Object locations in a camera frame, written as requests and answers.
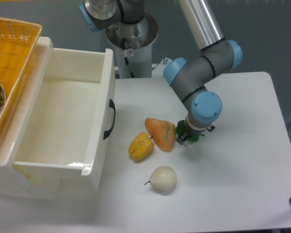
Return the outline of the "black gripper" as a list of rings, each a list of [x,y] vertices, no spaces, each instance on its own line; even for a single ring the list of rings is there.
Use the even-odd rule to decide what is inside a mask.
[[[204,131],[212,132],[215,126],[212,124],[204,124],[196,120],[190,120],[188,116],[185,118],[185,132],[177,136],[176,141],[183,145],[186,140],[199,140]]]

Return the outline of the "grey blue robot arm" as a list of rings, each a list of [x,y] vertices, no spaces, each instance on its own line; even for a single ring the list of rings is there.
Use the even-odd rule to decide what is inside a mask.
[[[182,0],[180,7],[201,52],[192,62],[182,57],[165,62],[163,70],[188,112],[177,127],[177,142],[183,144],[213,130],[222,102],[205,85],[239,65],[243,52],[237,42],[225,39],[206,0]],[[142,0],[85,0],[79,10],[91,31],[105,31],[115,50],[120,78],[151,77],[152,45],[158,25],[145,12]]]

